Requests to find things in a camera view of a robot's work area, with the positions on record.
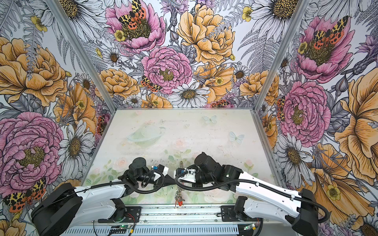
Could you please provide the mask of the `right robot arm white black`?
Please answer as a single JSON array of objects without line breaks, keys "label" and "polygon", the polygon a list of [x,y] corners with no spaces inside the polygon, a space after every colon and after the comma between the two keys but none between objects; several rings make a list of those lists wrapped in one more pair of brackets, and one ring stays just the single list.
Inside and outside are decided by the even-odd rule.
[{"label": "right robot arm white black", "polygon": [[289,190],[267,183],[235,166],[221,165],[204,152],[192,166],[176,173],[175,182],[193,192],[232,191],[239,195],[234,206],[237,219],[278,221],[302,236],[318,235],[319,224],[330,218],[330,212],[316,202],[310,190]]}]

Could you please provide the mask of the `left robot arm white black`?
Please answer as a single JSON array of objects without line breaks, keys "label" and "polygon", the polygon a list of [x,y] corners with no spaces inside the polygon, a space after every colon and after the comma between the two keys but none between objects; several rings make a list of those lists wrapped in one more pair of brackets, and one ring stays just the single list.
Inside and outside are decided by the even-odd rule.
[{"label": "left robot arm white black", "polygon": [[70,227],[96,220],[135,221],[123,197],[132,193],[151,194],[174,184],[167,167],[148,168],[146,160],[138,157],[113,181],[81,187],[61,185],[32,211],[31,221],[41,236],[59,236]]}]

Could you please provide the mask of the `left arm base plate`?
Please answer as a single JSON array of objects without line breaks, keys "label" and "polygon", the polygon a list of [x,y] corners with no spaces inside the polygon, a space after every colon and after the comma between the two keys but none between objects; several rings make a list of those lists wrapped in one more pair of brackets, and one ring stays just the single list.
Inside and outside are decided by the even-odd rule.
[{"label": "left arm base plate", "polygon": [[138,223],[142,207],[126,206],[116,209],[115,213],[108,219],[99,219],[98,223]]}]

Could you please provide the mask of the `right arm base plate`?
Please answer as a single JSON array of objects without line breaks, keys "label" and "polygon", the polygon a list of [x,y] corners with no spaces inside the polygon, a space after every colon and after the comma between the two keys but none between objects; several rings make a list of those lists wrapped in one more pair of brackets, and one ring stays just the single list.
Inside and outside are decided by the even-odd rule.
[{"label": "right arm base plate", "polygon": [[222,222],[249,221],[250,218],[242,212],[234,209],[234,206],[223,205],[220,207],[220,217]]}]

